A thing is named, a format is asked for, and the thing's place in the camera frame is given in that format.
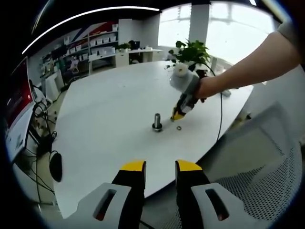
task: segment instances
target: ceiling light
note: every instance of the ceiling light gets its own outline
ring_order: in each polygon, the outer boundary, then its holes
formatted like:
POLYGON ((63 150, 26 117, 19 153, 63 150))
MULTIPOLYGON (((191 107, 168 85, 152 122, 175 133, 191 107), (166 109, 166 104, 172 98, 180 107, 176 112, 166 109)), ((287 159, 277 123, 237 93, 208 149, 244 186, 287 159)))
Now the ceiling light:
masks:
POLYGON ((91 10, 85 13, 80 13, 78 15, 75 15, 73 17, 70 17, 62 22, 59 22, 58 24, 52 26, 51 28, 49 28, 48 30, 46 30, 45 32, 43 32, 41 35, 39 35, 35 40, 33 40, 31 42, 31 44, 29 44, 25 50, 23 50, 22 54, 24 54, 36 41, 38 41, 38 39, 40 39, 42 36, 44 36, 45 34, 47 34, 48 32, 50 32, 51 30, 55 29, 57 26, 60 26, 64 23, 66 23, 67 21, 70 21, 74 18, 78 18, 80 16, 89 14, 89 13, 95 13, 95 12, 100 12, 100 11, 104 11, 104 10, 119 10, 119 9, 138 9, 138 10, 152 10, 152 11, 160 11, 159 9, 156 8, 150 8, 150 7, 142 7, 142 6, 115 6, 115 7, 107 7, 107 8, 101 8, 101 9, 97 9, 97 10, 91 10))
POLYGON ((255 0, 250 0, 250 3, 251 3, 252 5, 254 5, 254 6, 256 6, 255 0))

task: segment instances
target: red screen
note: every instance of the red screen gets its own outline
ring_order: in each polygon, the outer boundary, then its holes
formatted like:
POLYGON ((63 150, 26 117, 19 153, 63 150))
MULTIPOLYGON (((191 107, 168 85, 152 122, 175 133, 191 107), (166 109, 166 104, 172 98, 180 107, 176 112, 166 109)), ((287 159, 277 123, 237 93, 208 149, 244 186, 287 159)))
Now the red screen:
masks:
POLYGON ((25 58, 10 76, 10 95, 6 103, 8 128, 20 112, 33 101, 28 80, 27 59, 25 58))

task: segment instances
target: metal bolt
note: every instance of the metal bolt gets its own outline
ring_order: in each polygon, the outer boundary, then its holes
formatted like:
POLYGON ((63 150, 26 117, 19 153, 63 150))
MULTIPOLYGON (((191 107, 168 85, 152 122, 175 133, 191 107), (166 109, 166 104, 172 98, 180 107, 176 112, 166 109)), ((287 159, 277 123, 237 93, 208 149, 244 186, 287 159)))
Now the metal bolt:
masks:
POLYGON ((160 122, 161 116, 156 113, 154 115, 154 123, 152 124, 152 129, 156 132, 160 132, 162 130, 162 124, 160 122))

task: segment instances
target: hand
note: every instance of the hand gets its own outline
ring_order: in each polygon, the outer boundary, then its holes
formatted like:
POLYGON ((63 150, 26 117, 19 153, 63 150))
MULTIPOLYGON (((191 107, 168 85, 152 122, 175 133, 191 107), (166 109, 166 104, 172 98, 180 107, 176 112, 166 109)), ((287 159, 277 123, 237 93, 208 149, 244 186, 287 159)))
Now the hand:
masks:
POLYGON ((195 97, 198 99, 205 99, 220 92, 217 83, 217 77, 204 77, 200 80, 200 88, 195 93, 195 97))

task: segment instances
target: floor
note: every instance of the floor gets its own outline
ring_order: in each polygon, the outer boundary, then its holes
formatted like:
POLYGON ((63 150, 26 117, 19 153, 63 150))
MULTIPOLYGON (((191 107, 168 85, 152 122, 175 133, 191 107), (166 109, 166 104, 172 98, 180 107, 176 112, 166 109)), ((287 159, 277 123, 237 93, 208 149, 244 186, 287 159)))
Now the floor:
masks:
MULTIPOLYGON (((50 114, 59 113, 61 104, 66 95, 66 92, 60 94, 58 100, 54 102, 49 110, 50 114)), ((232 125, 232 129, 238 128, 246 122, 243 118, 237 118, 232 125)), ((252 133, 245 135, 236 143, 232 143, 230 147, 222 152, 221 155, 207 154, 199 162, 208 178, 213 181, 223 176, 233 176, 241 172, 249 171, 250 169, 260 167, 267 161, 273 160, 276 155, 273 153, 267 154, 266 151, 270 148, 270 143, 262 139, 260 135, 252 133)), ((38 174, 44 182, 53 188, 52 178, 49 172, 49 154, 46 154, 38 162, 38 174)), ((39 189, 42 193, 41 199, 45 202, 54 202, 54 205, 41 205, 40 209, 36 210, 41 213, 46 221, 54 221, 62 219, 61 213, 54 201, 52 193, 39 189)), ((174 183, 169 184, 162 192, 158 192, 145 200, 145 205, 142 212, 142 220, 155 228, 165 228, 164 222, 170 222, 171 225, 178 225, 175 221, 176 195, 174 183)))

